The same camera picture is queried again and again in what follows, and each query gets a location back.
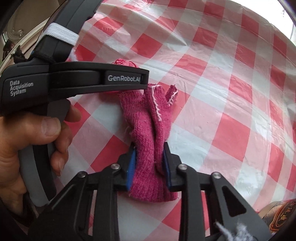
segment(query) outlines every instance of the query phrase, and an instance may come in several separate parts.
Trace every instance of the black device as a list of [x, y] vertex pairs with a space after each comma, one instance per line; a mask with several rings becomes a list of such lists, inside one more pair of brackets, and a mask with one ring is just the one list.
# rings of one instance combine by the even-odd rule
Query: black device
[[[147, 88], [149, 71], [94, 62], [65, 62], [83, 23], [102, 0], [69, 0], [48, 20], [29, 61], [6, 68], [0, 78], [0, 115], [24, 110], [57, 117], [69, 110], [67, 98], [77, 94]], [[53, 143], [28, 146], [19, 152], [20, 171], [36, 206], [55, 195], [50, 167]]]
[[[33, 222], [28, 236], [32, 241], [119, 241], [117, 191], [128, 191], [136, 166], [136, 150], [130, 146], [114, 163], [101, 172], [79, 172]], [[218, 172], [196, 172], [182, 164], [164, 144], [163, 170], [171, 192], [182, 192], [179, 241], [225, 241], [215, 222], [231, 232], [238, 222], [247, 226], [254, 241], [271, 238], [268, 226]], [[88, 235], [94, 190], [97, 190], [93, 235]], [[201, 191], [205, 191], [210, 221], [210, 236], [205, 237]]]

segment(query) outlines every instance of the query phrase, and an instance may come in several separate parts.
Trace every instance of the gray grip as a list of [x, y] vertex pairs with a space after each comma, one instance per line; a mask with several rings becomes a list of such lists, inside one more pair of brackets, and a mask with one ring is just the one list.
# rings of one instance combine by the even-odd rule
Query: gray grip
[[[70, 107], [70, 101], [67, 99], [50, 102], [47, 106], [47, 116], [57, 117], [61, 122], [64, 121], [67, 112]], [[53, 143], [47, 145], [47, 152], [49, 159], [52, 153], [55, 151]], [[18, 153], [20, 160], [20, 173], [24, 180], [24, 183], [29, 192], [30, 198], [34, 205], [41, 207], [49, 203], [48, 195], [42, 186], [40, 180], [36, 161], [43, 162], [47, 160], [35, 160], [34, 148], [32, 145], [27, 146]]]

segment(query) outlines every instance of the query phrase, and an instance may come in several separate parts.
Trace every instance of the metal screw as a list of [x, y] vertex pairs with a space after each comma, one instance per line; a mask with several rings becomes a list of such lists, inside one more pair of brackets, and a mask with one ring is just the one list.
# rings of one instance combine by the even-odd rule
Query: metal screw
[[216, 178], [216, 179], [220, 179], [221, 174], [219, 172], [213, 172], [213, 177]]
[[180, 170], [185, 171], [185, 170], [187, 170], [188, 166], [187, 166], [186, 164], [179, 164], [179, 165], [178, 165], [178, 168], [179, 168]]
[[118, 163], [113, 163], [111, 165], [111, 168], [114, 169], [114, 170], [118, 170], [120, 168], [120, 165]]
[[84, 177], [86, 177], [86, 175], [87, 175], [87, 172], [85, 172], [85, 171], [80, 171], [77, 174], [77, 176], [80, 177], [80, 178], [84, 178]]

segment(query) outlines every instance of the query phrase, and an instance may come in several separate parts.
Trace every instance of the red and white tablecloth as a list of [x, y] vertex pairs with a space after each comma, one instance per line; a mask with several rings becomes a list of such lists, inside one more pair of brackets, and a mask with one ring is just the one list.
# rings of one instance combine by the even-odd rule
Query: red and white tablecloth
[[[296, 197], [296, 47], [261, 16], [229, 0], [108, 0], [74, 47], [78, 60], [131, 60], [150, 83], [178, 92], [168, 140], [199, 172], [221, 172], [260, 210]], [[102, 170], [130, 144], [116, 95], [71, 99], [82, 113], [61, 188]], [[118, 197], [122, 241], [178, 240], [181, 202]]]

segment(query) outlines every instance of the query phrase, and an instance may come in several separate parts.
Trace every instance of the wrist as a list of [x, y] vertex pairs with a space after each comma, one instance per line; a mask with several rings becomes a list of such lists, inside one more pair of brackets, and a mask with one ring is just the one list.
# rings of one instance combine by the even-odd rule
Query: wrist
[[23, 215], [23, 194], [19, 194], [10, 188], [0, 188], [0, 198], [6, 208], [18, 216]]

